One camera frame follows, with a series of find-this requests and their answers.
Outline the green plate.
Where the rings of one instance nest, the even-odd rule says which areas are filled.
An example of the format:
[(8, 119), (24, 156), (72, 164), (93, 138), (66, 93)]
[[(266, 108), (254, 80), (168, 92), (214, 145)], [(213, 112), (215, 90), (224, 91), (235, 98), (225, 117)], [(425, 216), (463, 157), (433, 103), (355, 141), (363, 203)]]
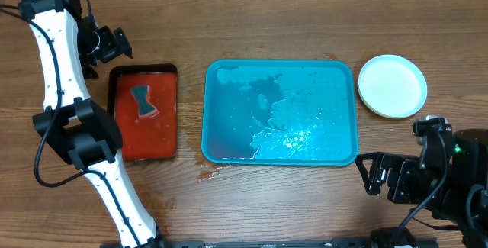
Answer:
[(357, 88), (357, 91), (358, 91), (358, 95), (359, 95), (359, 98), (361, 99), (362, 103), (366, 106), (366, 108), (368, 108), (370, 111), (372, 111), (373, 113), (381, 116), (382, 118), (388, 118), (388, 119), (395, 119), (395, 120), (399, 120), (399, 119), (404, 119), (404, 118), (409, 118), (409, 117), (412, 117), (413, 114), (407, 114), (406, 116), (405, 115), (401, 115), (401, 116), (393, 116), (393, 115), (389, 115), (389, 114), (384, 114), (384, 113), (381, 113), (379, 111), (377, 111), (376, 109), (372, 108), (368, 103), (367, 101), (364, 99), (361, 91), (359, 88)]

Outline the light blue plate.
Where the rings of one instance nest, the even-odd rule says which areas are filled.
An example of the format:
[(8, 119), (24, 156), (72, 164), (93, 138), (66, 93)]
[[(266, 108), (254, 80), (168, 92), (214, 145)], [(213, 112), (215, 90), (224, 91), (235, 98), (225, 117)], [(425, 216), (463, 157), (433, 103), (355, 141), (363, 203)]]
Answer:
[(427, 82), (420, 69), (393, 54), (368, 60), (358, 75), (358, 88), (372, 108), (393, 116), (417, 113), (428, 96)]

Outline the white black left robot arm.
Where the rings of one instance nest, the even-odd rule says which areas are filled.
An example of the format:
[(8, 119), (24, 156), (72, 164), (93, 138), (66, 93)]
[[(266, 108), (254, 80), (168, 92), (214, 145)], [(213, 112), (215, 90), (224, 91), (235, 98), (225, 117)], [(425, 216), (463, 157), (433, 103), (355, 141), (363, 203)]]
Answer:
[(80, 0), (21, 0), (18, 7), (36, 37), (45, 87), (43, 112), (33, 117), (41, 136), (34, 165), (49, 145), (94, 186), (116, 225), (120, 247), (161, 247), (158, 225), (124, 167), (120, 129), (85, 84), (99, 62), (132, 55), (125, 33), (99, 27), (91, 14), (82, 17)]

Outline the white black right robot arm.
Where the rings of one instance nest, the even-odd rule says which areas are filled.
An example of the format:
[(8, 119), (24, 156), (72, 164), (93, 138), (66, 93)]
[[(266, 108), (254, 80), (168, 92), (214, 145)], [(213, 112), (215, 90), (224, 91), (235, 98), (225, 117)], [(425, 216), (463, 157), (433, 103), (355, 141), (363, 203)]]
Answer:
[(466, 247), (487, 245), (487, 132), (454, 132), (448, 124), (413, 125), (422, 151), (419, 156), (365, 153), (355, 164), (369, 195), (379, 195), (413, 208), (396, 228), (377, 232), (379, 247), (419, 246), (406, 225), (422, 209), (434, 219), (448, 220), (462, 233)]

